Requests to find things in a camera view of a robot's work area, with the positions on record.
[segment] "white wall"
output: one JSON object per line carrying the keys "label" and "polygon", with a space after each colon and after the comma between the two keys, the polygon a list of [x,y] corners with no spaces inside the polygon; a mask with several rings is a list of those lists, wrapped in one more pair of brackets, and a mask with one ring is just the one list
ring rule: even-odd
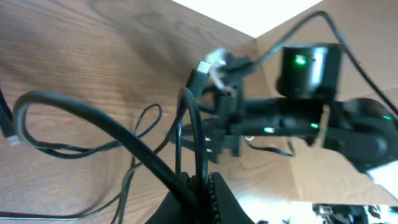
{"label": "white wall", "polygon": [[322,0],[173,0],[253,38]]}

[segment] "wood grain surface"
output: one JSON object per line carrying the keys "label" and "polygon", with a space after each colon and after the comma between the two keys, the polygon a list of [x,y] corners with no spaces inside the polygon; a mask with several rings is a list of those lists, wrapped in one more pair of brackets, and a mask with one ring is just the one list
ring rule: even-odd
{"label": "wood grain surface", "polygon": [[[397,8],[398,2],[395,0],[324,0],[258,38],[259,52],[266,51],[303,16],[314,10],[324,10],[335,21],[361,66],[397,104]],[[326,22],[316,18],[304,25],[289,42],[336,42],[336,39]],[[280,59],[279,52],[262,66],[274,96],[278,95],[273,86],[279,76]],[[338,98],[347,100],[360,96],[378,99],[347,57],[344,57]],[[299,140],[294,143],[297,157],[291,159],[290,164],[300,200],[398,204],[381,187],[372,184],[365,175],[357,173],[343,156],[319,147],[309,148]]]}
{"label": "wood grain surface", "polygon": [[[258,57],[249,36],[172,1],[3,0],[0,17],[0,86],[10,106],[27,91],[53,91],[87,102],[132,128],[145,107],[160,103],[164,117],[143,138],[151,148],[169,130],[178,90],[198,58],[217,47]],[[245,85],[248,95],[269,94],[261,69]],[[156,116],[156,110],[149,111],[142,130]],[[48,106],[29,109],[28,129],[41,141],[83,147],[111,140],[93,125]],[[281,145],[280,139],[265,141]],[[1,210],[21,213],[69,215],[98,208],[119,192],[131,157],[122,147],[63,160],[26,145],[11,148],[5,139],[0,146]],[[159,156],[174,166],[173,145]],[[193,174],[193,154],[186,150],[182,156],[183,170]],[[222,173],[253,219],[267,217],[261,207],[266,202],[298,199],[289,160],[278,155],[243,147],[242,157],[226,153],[210,170]],[[139,169],[126,223],[144,223],[166,193],[146,168]],[[113,205],[72,223],[109,223],[115,209]]]}

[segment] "black cable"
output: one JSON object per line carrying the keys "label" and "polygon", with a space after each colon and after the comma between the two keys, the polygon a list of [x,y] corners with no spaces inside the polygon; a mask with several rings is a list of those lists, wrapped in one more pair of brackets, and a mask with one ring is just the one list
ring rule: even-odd
{"label": "black cable", "polygon": [[0,106],[0,128],[2,135],[6,139],[15,136],[14,127],[12,126],[12,121],[8,118],[6,112],[3,110],[3,107],[1,106]]}
{"label": "black cable", "polygon": [[10,107],[8,107],[7,105],[6,99],[4,99],[1,89],[0,89],[0,107],[2,108],[7,118],[12,122],[12,113]]}
{"label": "black cable", "polygon": [[285,152],[281,149],[275,148],[275,147],[258,147],[258,146],[253,146],[249,140],[247,140],[246,138],[244,138],[245,143],[252,149],[255,150],[259,150],[259,151],[266,151],[266,152],[273,152],[282,156],[287,156],[287,157],[294,157],[295,156],[295,150],[293,148],[293,144],[292,141],[290,140],[290,138],[287,138],[287,145],[289,147],[289,149],[292,151],[292,153],[288,153]]}
{"label": "black cable", "polygon": [[[48,143],[48,142],[34,142],[34,144],[38,144],[39,147],[35,147],[36,149],[50,155],[53,157],[61,158],[61,159],[80,159],[89,155],[92,155],[96,152],[100,151],[107,151],[110,149],[114,149],[116,147],[120,147],[121,144],[117,141],[111,141],[106,144],[103,144],[102,146],[99,146],[97,148],[93,149],[87,149],[83,147],[76,147],[76,146],[71,146],[67,144],[61,144],[61,143]],[[76,153],[76,154],[66,154],[62,152],[57,152],[57,149],[66,149],[66,150],[71,150],[71,151],[77,151],[81,153]]]}
{"label": "black cable", "polygon": [[[167,171],[168,167],[165,164],[163,166],[162,161],[158,157],[154,156],[154,154],[157,154],[158,152],[160,152],[164,148],[164,146],[169,142],[169,139],[172,134],[171,131],[169,131],[168,135],[166,135],[166,138],[162,141],[162,143],[152,152],[149,148],[147,148],[147,146],[143,142],[140,142],[140,140],[138,140],[137,137],[135,137],[133,134],[131,134],[128,130],[126,130],[124,127],[122,127],[115,120],[110,118],[108,115],[104,114],[102,111],[100,111],[90,105],[86,105],[83,102],[68,98],[66,96],[61,96],[61,95],[57,95],[54,93],[46,93],[46,92],[42,92],[42,91],[32,91],[32,92],[26,93],[25,95],[22,95],[17,100],[16,104],[14,105],[14,114],[16,115],[16,118],[18,119],[17,122],[14,123],[14,125],[15,125],[15,129],[16,129],[17,133],[19,134],[19,136],[21,137],[21,139],[24,140],[27,144],[31,144],[33,146],[36,146],[36,145],[41,146],[43,144],[45,144],[45,145],[52,144],[52,143],[47,143],[47,142],[36,141],[27,132],[27,130],[25,128],[25,116],[27,113],[27,109],[33,103],[41,103],[41,104],[45,104],[45,105],[54,106],[54,107],[57,107],[62,110],[65,110],[67,112],[70,112],[76,116],[79,116],[79,117],[93,123],[94,125],[98,126],[102,130],[106,131],[109,135],[111,135],[115,139],[122,139],[126,149],[128,149],[132,153],[133,152],[137,153],[137,151],[138,151],[137,154],[141,154],[140,157],[142,157],[142,152],[137,150],[137,148],[139,148],[141,150],[142,150],[142,148],[144,148],[143,151],[147,151],[147,152],[144,153],[144,157],[142,157],[142,158],[144,161],[146,160],[148,162],[148,160],[146,159],[146,156],[148,156],[148,159],[150,160],[150,162],[152,162],[152,164],[149,164],[149,166],[151,167],[150,170],[152,171],[152,169],[154,168],[155,172],[153,172],[153,171],[152,172],[157,173],[159,175],[159,176],[158,175],[156,175],[156,176],[161,181],[164,182],[164,184],[170,189],[171,192],[177,191],[177,195],[175,194],[176,197],[180,198],[180,200],[184,204],[186,204],[188,207],[193,209],[192,210],[193,213],[198,211],[198,204],[196,202],[196,199],[192,195],[192,193],[189,192],[189,190],[186,188],[186,186],[183,186],[183,184],[179,183],[179,181],[180,181],[179,179],[178,179],[178,181],[175,180],[176,176],[173,176],[173,173],[171,170],[170,170],[171,175],[172,175],[171,180],[168,179],[167,177],[165,177],[164,171],[165,170]],[[177,114],[172,127],[175,127],[175,125],[177,124],[177,121],[182,119],[185,111],[186,111],[186,107],[183,106],[183,109],[180,111],[179,114]],[[148,132],[148,129],[150,130],[153,127],[154,127],[154,125],[151,125],[143,133],[146,134]],[[156,160],[161,161],[160,169],[154,167],[154,165],[153,165],[154,161],[156,161]],[[130,170],[133,170],[133,169],[135,170],[138,167],[140,167],[141,165],[142,165],[142,163],[140,162],[140,163],[136,164]],[[5,214],[2,217],[0,217],[3,219],[11,218],[11,219],[24,219],[24,220],[29,220],[29,219],[54,220],[54,218],[56,218],[57,220],[63,220],[63,218],[80,219],[80,218],[87,217],[86,215],[84,217],[76,217],[76,216],[70,217],[70,216],[48,216],[48,215],[34,215],[34,214],[20,214],[20,213],[2,213],[2,214]]]}
{"label": "black cable", "polygon": [[[135,129],[134,129],[134,134],[137,133],[138,127],[139,127],[139,125],[140,125],[140,123],[141,123],[141,121],[142,121],[142,118],[143,118],[144,115],[146,114],[146,112],[147,112],[149,109],[151,109],[151,108],[153,108],[153,107],[155,107],[155,106],[158,107],[158,109],[159,109],[159,115],[158,115],[158,117],[156,118],[156,120],[155,120],[145,131],[143,131],[143,132],[142,132],[140,135],[138,135],[137,137],[141,138],[141,137],[143,137],[145,134],[147,134],[149,131],[151,131],[152,128],[154,128],[154,127],[156,126],[156,124],[160,121],[160,119],[162,118],[163,111],[162,111],[162,107],[161,107],[159,104],[155,103],[155,104],[153,104],[153,105],[148,106],[148,107],[141,113],[141,115],[139,116],[139,118],[138,118],[138,120],[137,120],[137,123],[136,123],[136,127],[135,127]],[[112,147],[111,144],[110,144],[110,142],[107,143],[107,144],[105,144],[104,146],[108,146],[109,149],[111,149],[111,147]],[[138,167],[141,166],[141,165],[135,166],[135,164],[136,164],[136,158],[135,158],[134,156],[132,156],[131,168],[130,168],[130,169],[136,170]],[[131,179],[133,178],[133,176],[134,176],[134,172],[132,172],[132,174],[130,175],[130,178],[129,178],[129,182],[127,182],[127,184],[126,184],[127,192],[128,192],[128,189],[129,189],[129,186],[130,186],[130,183],[131,183]],[[120,195],[121,195],[121,193],[119,193],[117,196],[115,196],[115,198],[113,198],[112,200],[110,200],[108,203],[106,203],[105,205],[103,205],[103,206],[100,207],[99,209],[97,209],[97,210],[95,210],[95,211],[93,211],[93,212],[90,212],[90,213],[88,213],[88,214],[85,214],[85,215],[82,215],[82,214],[76,214],[76,215],[37,215],[37,214],[23,214],[23,213],[7,213],[7,212],[0,212],[0,219],[56,220],[56,221],[72,221],[72,220],[79,220],[79,219],[83,219],[83,218],[88,218],[88,217],[90,217],[90,216],[92,216],[92,215],[95,215],[95,214],[99,213],[100,211],[104,210],[106,207],[110,206],[113,202],[115,202],[117,199],[119,199],[119,198],[120,198]],[[121,211],[122,213],[124,213],[124,207],[123,207],[123,208],[120,208],[119,205],[118,205],[116,211],[117,211],[116,214],[118,214],[119,211]]]}
{"label": "black cable", "polygon": [[[145,130],[143,131],[141,134],[137,135],[137,131],[138,131],[138,127],[141,124],[141,121],[143,119],[143,117],[145,116],[145,114],[147,113],[147,111],[153,107],[158,107],[159,109],[159,115],[157,116],[156,120]],[[133,134],[137,135],[138,138],[141,138],[143,136],[145,136],[149,131],[152,130],[152,128],[154,128],[156,126],[156,124],[160,121],[160,119],[162,118],[162,107],[158,104],[158,103],[154,103],[153,105],[148,106],[147,108],[144,109],[144,111],[140,114],[140,116],[138,117],[137,123],[135,125]],[[137,169],[138,167],[136,167],[136,157],[134,155],[132,155],[131,158],[131,165],[130,165],[130,169],[127,172],[130,172],[130,175],[128,177],[128,180],[126,182],[126,186],[125,186],[125,193],[122,194],[123,189],[121,190],[120,193],[120,199],[119,199],[119,203],[118,203],[118,207],[116,209],[116,213],[112,219],[111,223],[115,223],[116,219],[119,216],[119,221],[122,222],[123,221],[123,216],[124,216],[124,211],[126,209],[126,202],[127,202],[127,196],[129,193],[129,188],[130,188],[130,184],[131,184],[131,180],[134,177],[134,171]]]}
{"label": "black cable", "polygon": [[[193,129],[193,143],[195,146],[195,170],[197,177],[197,187],[195,188],[198,189],[200,194],[198,198],[205,198],[202,194],[205,192],[208,180],[208,163],[207,159],[205,159],[206,141],[203,134],[199,107],[192,92],[186,87],[179,91],[178,98],[178,108],[181,109],[181,105],[185,103],[189,111]],[[176,128],[176,151],[181,151],[181,132],[182,122],[179,122]]]}
{"label": "black cable", "polygon": [[[180,110],[181,100],[177,101],[177,113]],[[175,174],[180,175],[181,173],[181,132],[182,132],[182,120],[180,120],[175,129]]]}
{"label": "black cable", "polygon": [[[355,66],[357,71],[361,74],[361,76],[365,79],[365,81],[372,87],[372,89],[379,95],[380,98],[386,102],[386,104],[390,107],[390,109],[398,116],[398,109],[391,103],[391,101],[385,96],[385,94],[376,86],[376,84],[369,78],[363,68],[359,65],[358,61],[355,59],[354,55],[351,53],[348,44],[344,40],[343,36],[338,31],[335,23],[332,21],[331,17],[325,11],[316,11],[308,16],[301,19],[296,25],[293,26],[282,38],[280,38],[269,50],[263,53],[255,62],[248,63],[245,66],[241,67],[239,70],[245,70],[252,67],[256,67],[260,65],[263,61],[269,59],[273,56],[278,50],[283,47],[283,44],[289,39],[302,25],[306,24],[309,20],[313,19],[314,17],[322,16],[329,25],[330,29],[332,30],[333,34],[335,35],[338,42],[343,46],[344,51],[347,53],[351,63]],[[227,84],[229,82],[233,82],[234,80],[241,79],[250,73],[246,72],[237,72],[236,74],[231,74],[230,76],[225,77],[224,82]]]}

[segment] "green led light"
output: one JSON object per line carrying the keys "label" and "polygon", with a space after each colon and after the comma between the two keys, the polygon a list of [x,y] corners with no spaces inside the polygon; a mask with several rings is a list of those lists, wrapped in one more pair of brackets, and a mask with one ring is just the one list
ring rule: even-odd
{"label": "green led light", "polygon": [[275,132],[275,128],[264,128],[264,132],[266,132],[266,133],[274,133]]}
{"label": "green led light", "polygon": [[299,65],[305,65],[305,57],[303,55],[296,55],[296,63]]}

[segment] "black wire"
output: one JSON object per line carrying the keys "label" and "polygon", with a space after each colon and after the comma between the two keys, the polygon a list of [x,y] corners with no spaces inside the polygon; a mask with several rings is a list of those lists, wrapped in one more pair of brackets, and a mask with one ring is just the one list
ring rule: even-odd
{"label": "black wire", "polygon": [[[289,39],[302,25],[306,24],[309,20],[313,19],[314,17],[322,16],[328,23],[330,29],[332,30],[333,34],[335,35],[338,42],[343,46],[344,51],[347,53],[351,63],[355,66],[357,71],[361,74],[361,76],[365,79],[365,81],[372,87],[372,89],[379,95],[380,98],[386,102],[386,104],[390,107],[390,109],[398,116],[398,109],[391,103],[391,101],[385,96],[385,94],[376,86],[376,84],[369,78],[363,68],[359,65],[358,61],[355,59],[354,55],[351,53],[348,44],[346,43],[343,36],[340,34],[339,30],[337,29],[335,23],[332,21],[331,17],[325,11],[316,11],[308,16],[301,19],[296,25],[291,28],[282,38],[280,38],[269,50],[264,52],[255,62],[249,63],[246,66],[242,67],[241,69],[247,69],[247,67],[256,67],[260,65],[263,61],[269,59],[273,56],[278,50],[283,47],[283,44]],[[250,73],[238,72],[235,75],[231,75],[230,77],[226,77],[226,82],[232,82],[233,80],[238,80],[240,78],[249,75]]]}
{"label": "black wire", "polygon": [[[156,120],[145,131],[143,131],[141,134],[137,135],[138,127],[141,124],[141,121],[142,121],[143,117],[145,116],[145,114],[147,113],[147,111],[149,109],[151,109],[151,108],[153,108],[155,106],[158,107],[158,109],[159,109],[159,115],[157,116]],[[137,120],[136,126],[134,128],[133,134],[137,135],[138,138],[141,138],[141,137],[145,136],[160,121],[160,119],[162,118],[162,114],[163,114],[162,107],[158,103],[154,103],[153,105],[150,105],[147,108],[145,108],[144,111],[138,117],[138,120]],[[132,155],[130,169],[127,171],[127,173],[130,173],[130,175],[128,177],[128,180],[127,180],[126,186],[125,186],[125,191],[126,192],[124,194],[122,194],[122,192],[123,192],[123,189],[122,189],[121,193],[119,194],[120,195],[120,199],[119,199],[118,207],[116,209],[116,213],[115,213],[111,223],[115,223],[115,221],[118,218],[118,216],[119,216],[119,222],[123,222],[123,216],[124,216],[124,211],[126,209],[127,196],[128,196],[128,193],[129,193],[131,180],[134,177],[134,171],[137,168],[138,167],[136,167],[136,157],[134,155]]]}
{"label": "black wire", "polygon": [[[110,149],[114,149],[117,147],[120,147],[121,144],[117,141],[111,141],[106,144],[103,144],[102,146],[99,146],[97,148],[93,149],[87,149],[84,147],[76,147],[76,146],[71,146],[67,144],[61,144],[61,143],[48,143],[48,142],[35,142],[35,144],[39,143],[39,147],[35,147],[36,149],[50,155],[53,157],[57,157],[60,159],[80,159],[89,155],[92,155],[96,152],[100,151],[107,151]],[[71,150],[71,151],[77,151],[81,153],[76,153],[76,154],[66,154],[62,152],[57,152],[56,150],[58,149],[66,149],[66,150]]]}
{"label": "black wire", "polygon": [[294,157],[295,156],[295,150],[293,148],[293,144],[290,138],[287,138],[287,145],[289,149],[292,151],[292,153],[285,152],[281,149],[275,148],[275,147],[258,147],[258,146],[253,146],[249,140],[244,138],[245,143],[252,149],[259,150],[259,151],[266,151],[266,152],[273,152],[282,156],[287,156],[287,157]]}
{"label": "black wire", "polygon": [[[153,108],[153,107],[155,107],[155,106],[158,107],[158,109],[159,109],[159,115],[158,115],[158,117],[156,118],[156,120],[155,120],[145,131],[143,131],[140,135],[138,135],[139,138],[143,137],[145,134],[147,134],[149,131],[151,131],[152,128],[154,128],[154,127],[156,126],[156,124],[160,121],[160,119],[162,118],[163,111],[162,111],[162,107],[161,107],[159,104],[155,103],[155,104],[153,104],[153,105],[148,106],[148,107],[141,113],[140,117],[138,118],[137,123],[136,123],[136,127],[135,127],[135,129],[134,129],[134,134],[137,133],[138,127],[139,127],[139,125],[140,125],[140,123],[141,123],[141,120],[142,120],[142,118],[144,117],[145,113],[146,113],[149,109],[151,109],[151,108]],[[111,143],[111,142],[109,142],[109,143],[107,143],[107,144],[104,144],[104,145],[102,145],[102,146],[100,146],[100,147],[102,147],[102,148],[108,147],[108,149],[111,149],[112,145],[111,145],[110,143]],[[132,156],[131,168],[130,168],[129,170],[131,170],[131,169],[136,170],[138,167],[141,166],[141,165],[135,166],[135,164],[136,164],[136,158],[135,158],[135,156]],[[131,179],[133,178],[133,176],[134,176],[134,172],[132,172],[132,174],[130,175],[130,178],[129,178],[129,182],[126,184],[127,192],[128,192],[128,188],[129,188],[129,186],[130,186]],[[7,213],[7,212],[0,212],[0,219],[15,219],[15,220],[17,220],[17,219],[19,219],[19,220],[21,220],[21,219],[22,219],[22,220],[56,220],[56,221],[72,221],[72,220],[79,220],[79,219],[83,219],[83,218],[88,218],[88,217],[90,217],[90,216],[92,216],[92,215],[95,215],[95,214],[99,213],[100,211],[104,210],[106,207],[110,206],[113,202],[115,202],[117,199],[119,199],[119,198],[120,198],[120,195],[121,195],[121,193],[117,194],[117,196],[115,196],[112,200],[110,200],[108,203],[106,203],[106,204],[103,205],[102,207],[98,208],[97,210],[95,210],[95,211],[93,211],[93,212],[90,212],[90,213],[88,213],[88,214],[85,214],[85,215],[82,215],[82,214],[76,214],[76,215],[37,215],[37,214],[23,214],[23,213]],[[118,204],[118,207],[117,207],[117,209],[116,209],[116,211],[117,211],[116,214],[118,214],[119,211],[121,211],[122,213],[124,213],[124,208],[125,208],[125,207],[123,207],[122,209],[120,209],[119,204]]]}
{"label": "black wire", "polygon": [[7,105],[6,99],[4,98],[1,89],[0,89],[0,107],[2,108],[7,118],[12,122],[12,113],[10,107],[8,107]]}
{"label": "black wire", "polygon": [[[46,93],[46,92],[40,92],[40,91],[33,91],[33,92],[30,92],[30,93],[26,93],[24,96],[26,96],[26,95],[42,95],[41,97],[43,97],[44,96],[44,99],[41,99],[42,101],[40,101],[39,103],[42,103],[42,104],[46,104],[46,105],[51,105],[51,106],[58,106],[59,108],[61,108],[61,109],[63,109],[63,110],[66,110],[66,111],[68,111],[68,112],[71,112],[71,113],[73,113],[73,114],[75,114],[75,115],[77,115],[77,116],[79,116],[78,114],[79,113],[82,113],[82,111],[80,111],[78,108],[66,108],[65,109],[65,107],[68,107],[68,106],[73,106],[73,104],[80,104],[80,106],[87,106],[87,107],[89,107],[89,109],[91,109],[91,110],[96,110],[96,108],[91,108],[89,105],[85,105],[84,103],[82,103],[82,102],[79,102],[79,101],[76,101],[76,100],[74,100],[74,99],[71,99],[71,98],[67,98],[67,97],[64,97],[64,96],[60,96],[60,95],[56,95],[56,94],[53,94],[53,93]],[[29,101],[29,100],[24,100],[25,102],[23,102],[23,103],[21,103],[22,104],[22,106],[26,106],[26,105],[24,105],[24,103],[25,104],[28,104],[27,106],[29,106],[30,104],[32,104],[33,102],[34,103],[38,103],[38,102],[36,102],[36,98],[35,97],[33,97],[33,99],[30,99],[31,101]],[[157,106],[158,108],[159,108],[159,116],[158,116],[158,118],[156,119],[156,121],[155,121],[155,124],[152,124],[150,127],[148,127],[143,133],[141,133],[139,136],[141,137],[141,136],[143,136],[143,135],[145,135],[146,133],[148,133],[155,125],[156,125],[156,123],[157,122],[159,122],[159,120],[160,120],[160,117],[161,117],[161,113],[162,113],[162,110],[161,110],[161,107],[160,107],[160,105],[158,105],[158,104],[154,104],[154,105],[151,105],[151,106],[149,106],[148,108],[146,108],[146,110],[144,110],[144,112],[141,114],[141,116],[140,116],[140,118],[142,119],[142,117],[143,117],[143,115],[145,114],[145,112],[149,109],[149,108],[151,108],[151,107],[154,107],[154,106]],[[180,119],[182,119],[182,117],[183,117],[183,115],[184,115],[184,113],[185,113],[185,111],[186,111],[186,106],[183,106],[183,108],[182,108],[182,110],[180,111],[180,113],[179,114],[177,114],[176,115],[176,118],[175,118],[175,120],[174,120],[174,122],[173,122],[173,125],[172,125],[172,127],[174,127],[176,124],[177,124],[177,121],[178,120],[180,120]],[[27,110],[27,108],[23,108],[23,109],[21,109],[23,112],[22,113],[19,113],[17,116],[16,116],[16,118],[18,118],[19,119],[19,121],[20,121],[20,123],[19,124],[16,124],[16,129],[17,130],[19,130],[19,134],[20,134],[20,137],[21,137],[21,139],[23,139],[26,143],[28,143],[28,144],[31,144],[31,145],[35,145],[35,144],[52,144],[52,143],[47,143],[47,142],[37,142],[35,139],[33,139],[32,138],[32,136],[30,136],[30,134],[27,132],[27,130],[25,129],[25,116],[26,116],[26,110]],[[137,122],[137,126],[140,124],[140,122],[141,122],[141,119],[139,119],[138,120],[138,122]],[[169,139],[170,139],[170,137],[171,137],[171,134],[172,134],[172,132],[171,131],[169,131],[169,133],[168,133],[168,135],[166,135],[166,137],[165,137],[165,139],[162,141],[162,143],[154,150],[154,154],[157,154],[158,152],[160,152],[163,148],[164,148],[164,146],[166,146],[167,145],[167,143],[169,142]],[[135,169],[137,169],[138,167],[140,167],[142,165],[142,163],[140,162],[140,163],[138,163],[138,164],[136,164],[134,167],[132,167],[132,168],[130,168],[129,169],[129,171],[130,171],[130,174],[129,174],[129,176],[131,176],[131,174],[132,174],[132,172],[135,170]],[[94,211],[94,212],[91,212],[91,213],[89,213],[89,214],[86,214],[86,215],[80,215],[80,214],[78,214],[78,215],[68,215],[68,216],[54,216],[54,215],[36,215],[36,214],[23,214],[23,213],[9,213],[9,212],[0,212],[0,219],[22,219],[22,220],[65,220],[65,221],[67,221],[67,220],[77,220],[77,219],[82,219],[82,218],[86,218],[86,217],[88,217],[88,216],[91,216],[91,215],[94,215],[94,214],[96,214],[96,213],[98,213],[98,212],[100,212],[101,210],[103,210],[104,208],[106,208],[107,206],[109,206],[110,204],[112,204],[114,201],[116,201],[118,198],[121,198],[121,196],[123,196],[123,195],[121,195],[121,194],[119,194],[119,195],[117,195],[115,198],[113,198],[112,199],[112,201],[110,201],[110,202],[108,202],[105,206],[102,206],[101,208],[99,208],[99,209],[97,209],[96,211]],[[120,212],[120,214],[123,214],[124,213],[124,206],[118,206],[120,209],[118,209],[118,211],[121,211]]]}
{"label": "black wire", "polygon": [[[177,113],[180,110],[181,100],[177,101]],[[181,173],[181,132],[182,132],[182,120],[178,122],[177,128],[175,129],[175,174],[180,175]]]}
{"label": "black wire", "polygon": [[19,119],[14,121],[14,127],[18,136],[27,144],[43,144],[42,142],[37,142],[26,130],[25,126],[27,110],[34,103],[60,108],[99,127],[118,140],[128,151],[145,164],[184,206],[193,212],[199,210],[198,201],[193,193],[146,144],[113,118],[84,102],[44,91],[31,91],[22,95],[14,105],[14,115]]}
{"label": "black wire", "polygon": [[[185,103],[189,110],[193,128],[193,144],[195,146],[195,170],[197,177],[197,187],[195,187],[195,189],[198,189],[199,191],[199,198],[205,198],[203,193],[205,192],[208,180],[208,161],[205,159],[206,142],[205,136],[203,134],[199,107],[192,92],[186,87],[179,91],[178,98],[179,100],[177,107],[182,109],[182,105]],[[182,122],[179,122],[176,127],[176,151],[181,151],[181,130]]]}

